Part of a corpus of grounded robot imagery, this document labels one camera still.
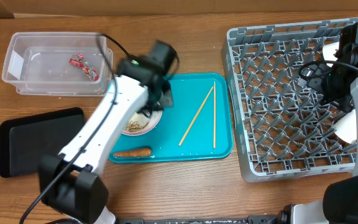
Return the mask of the pink plate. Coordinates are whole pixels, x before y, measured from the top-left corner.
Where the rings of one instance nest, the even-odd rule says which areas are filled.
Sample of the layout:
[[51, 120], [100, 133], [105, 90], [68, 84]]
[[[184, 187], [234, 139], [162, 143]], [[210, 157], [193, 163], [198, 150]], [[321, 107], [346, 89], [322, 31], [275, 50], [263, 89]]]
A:
[[162, 111], [153, 111], [151, 113], [151, 115], [148, 117], [148, 118], [150, 118], [150, 123], [143, 130], [136, 132], [136, 133], [125, 133], [123, 130], [122, 133], [126, 136], [139, 136], [139, 135], [145, 134], [145, 133], [151, 131], [154, 127], [156, 127], [156, 125], [160, 121], [161, 117], [162, 117]]

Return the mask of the pink bowl with rice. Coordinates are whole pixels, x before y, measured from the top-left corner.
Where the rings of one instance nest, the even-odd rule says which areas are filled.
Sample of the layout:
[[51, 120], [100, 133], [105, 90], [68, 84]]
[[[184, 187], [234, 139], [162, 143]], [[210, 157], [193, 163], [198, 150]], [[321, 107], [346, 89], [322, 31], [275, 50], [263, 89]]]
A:
[[125, 133], [136, 133], [143, 130], [150, 123], [150, 118], [142, 113], [134, 113], [126, 125]]

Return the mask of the clear plastic bin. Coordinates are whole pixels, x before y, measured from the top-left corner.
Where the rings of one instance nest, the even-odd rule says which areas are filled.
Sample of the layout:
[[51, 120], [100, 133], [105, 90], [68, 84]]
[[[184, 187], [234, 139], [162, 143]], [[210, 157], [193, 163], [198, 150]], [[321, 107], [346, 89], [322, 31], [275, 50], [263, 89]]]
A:
[[[92, 82], [72, 55], [84, 55], [99, 74]], [[98, 96], [108, 89], [112, 50], [95, 32], [17, 32], [7, 48], [2, 80], [21, 95]]]

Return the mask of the red snack wrapper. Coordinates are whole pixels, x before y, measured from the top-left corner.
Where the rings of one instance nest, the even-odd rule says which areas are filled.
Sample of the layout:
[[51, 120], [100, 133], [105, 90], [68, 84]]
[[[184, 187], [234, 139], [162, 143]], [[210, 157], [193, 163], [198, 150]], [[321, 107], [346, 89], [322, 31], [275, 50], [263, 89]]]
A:
[[72, 55], [70, 57], [69, 64], [80, 67], [92, 82], [99, 80], [99, 74], [92, 64], [85, 60], [82, 53]]

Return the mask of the left wooden chopstick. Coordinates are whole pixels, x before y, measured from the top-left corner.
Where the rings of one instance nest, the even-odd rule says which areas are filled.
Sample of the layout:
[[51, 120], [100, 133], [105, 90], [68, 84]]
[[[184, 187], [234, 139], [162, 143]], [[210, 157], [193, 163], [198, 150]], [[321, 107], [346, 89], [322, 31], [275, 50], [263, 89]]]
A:
[[184, 135], [182, 136], [182, 138], [181, 138], [181, 140], [180, 140], [178, 146], [181, 146], [181, 145], [183, 144], [183, 142], [184, 142], [184, 140], [186, 139], [188, 133], [190, 132], [190, 129], [191, 129], [192, 126], [194, 125], [196, 119], [198, 118], [198, 116], [199, 116], [201, 110], [203, 109], [204, 105], [206, 104], [206, 102], [207, 102], [207, 100], [208, 100], [208, 98], [209, 98], [209, 96], [210, 96], [210, 94], [212, 93], [213, 90], [214, 90], [214, 87], [212, 86], [212, 87], [210, 88], [209, 92], [207, 93], [207, 95], [205, 96], [205, 98], [204, 98], [203, 102], [201, 103], [200, 107], [198, 108], [198, 110], [197, 110], [196, 114], [194, 115], [193, 119], [191, 120], [191, 123], [190, 123], [189, 126], [187, 127], [187, 129], [186, 129]]

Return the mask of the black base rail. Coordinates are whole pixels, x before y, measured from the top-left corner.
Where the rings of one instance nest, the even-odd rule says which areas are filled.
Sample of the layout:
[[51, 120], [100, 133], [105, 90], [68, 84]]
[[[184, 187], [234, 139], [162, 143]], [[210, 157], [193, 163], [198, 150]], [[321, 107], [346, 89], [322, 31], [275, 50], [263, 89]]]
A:
[[119, 218], [118, 224], [276, 224], [275, 215], [251, 215], [247, 218], [193, 218], [144, 220], [143, 218]]

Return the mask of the teal serving tray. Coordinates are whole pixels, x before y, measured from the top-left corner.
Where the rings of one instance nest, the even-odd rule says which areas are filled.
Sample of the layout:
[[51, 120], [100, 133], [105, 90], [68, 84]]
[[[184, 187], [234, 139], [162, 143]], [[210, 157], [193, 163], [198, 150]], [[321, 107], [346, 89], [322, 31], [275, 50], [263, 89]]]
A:
[[[210, 88], [216, 82], [216, 148], [213, 149], [213, 91], [186, 139], [178, 146]], [[174, 105], [165, 108], [156, 127], [139, 136], [122, 134], [109, 160], [116, 164], [192, 161], [227, 157], [233, 149], [226, 81], [218, 73], [176, 75], [170, 80]], [[150, 148], [149, 157], [115, 157], [115, 152]]]

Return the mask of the white cup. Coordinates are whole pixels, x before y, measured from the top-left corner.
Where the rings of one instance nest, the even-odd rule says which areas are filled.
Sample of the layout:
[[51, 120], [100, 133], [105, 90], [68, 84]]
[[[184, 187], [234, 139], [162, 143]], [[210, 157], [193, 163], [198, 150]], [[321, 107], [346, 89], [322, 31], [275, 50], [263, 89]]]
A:
[[333, 126], [335, 135], [350, 144], [357, 140], [356, 111], [352, 110], [340, 118]]

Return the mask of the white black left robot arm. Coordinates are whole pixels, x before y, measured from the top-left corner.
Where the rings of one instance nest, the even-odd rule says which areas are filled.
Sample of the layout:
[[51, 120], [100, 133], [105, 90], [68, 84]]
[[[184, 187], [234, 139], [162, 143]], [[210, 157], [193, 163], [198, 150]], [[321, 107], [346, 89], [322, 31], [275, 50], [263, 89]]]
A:
[[107, 93], [79, 133], [39, 165], [38, 201], [73, 223], [115, 223], [101, 174], [131, 117], [172, 106], [169, 74], [176, 56], [130, 55], [119, 62]]

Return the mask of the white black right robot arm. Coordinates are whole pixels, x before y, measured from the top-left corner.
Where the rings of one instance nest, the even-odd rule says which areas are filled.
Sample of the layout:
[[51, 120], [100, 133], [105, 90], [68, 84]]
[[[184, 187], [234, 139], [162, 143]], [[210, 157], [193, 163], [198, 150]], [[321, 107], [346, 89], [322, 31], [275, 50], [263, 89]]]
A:
[[356, 111], [357, 157], [351, 178], [328, 186], [321, 200], [287, 205], [275, 223], [358, 223], [358, 44], [340, 44], [332, 69], [319, 77], [325, 102], [351, 97]]

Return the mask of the orange carrot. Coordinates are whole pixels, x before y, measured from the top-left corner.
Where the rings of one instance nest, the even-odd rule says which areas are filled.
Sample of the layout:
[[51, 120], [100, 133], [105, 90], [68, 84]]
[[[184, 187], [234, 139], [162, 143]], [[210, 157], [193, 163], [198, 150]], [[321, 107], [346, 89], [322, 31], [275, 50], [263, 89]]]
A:
[[113, 156], [115, 157], [149, 157], [152, 154], [152, 150], [150, 148], [139, 148], [133, 149], [130, 151], [121, 151], [115, 152]]

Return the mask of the grey dishwasher rack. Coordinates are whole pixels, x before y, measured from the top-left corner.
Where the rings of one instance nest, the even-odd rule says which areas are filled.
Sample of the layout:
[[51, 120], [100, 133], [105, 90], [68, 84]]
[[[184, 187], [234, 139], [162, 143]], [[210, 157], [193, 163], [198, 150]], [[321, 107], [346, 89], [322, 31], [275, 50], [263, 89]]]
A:
[[247, 182], [351, 172], [356, 143], [335, 135], [344, 113], [298, 76], [304, 63], [332, 60], [323, 48], [358, 18], [238, 27], [222, 49], [241, 175]]

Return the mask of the black plastic tray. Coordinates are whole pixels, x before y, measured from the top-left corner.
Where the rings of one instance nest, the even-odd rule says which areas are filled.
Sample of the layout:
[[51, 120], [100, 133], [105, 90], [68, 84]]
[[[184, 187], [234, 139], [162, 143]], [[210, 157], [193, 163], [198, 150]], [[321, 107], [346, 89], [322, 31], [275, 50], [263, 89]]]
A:
[[9, 119], [0, 125], [0, 176], [37, 172], [44, 155], [57, 155], [85, 124], [84, 112], [74, 107]]

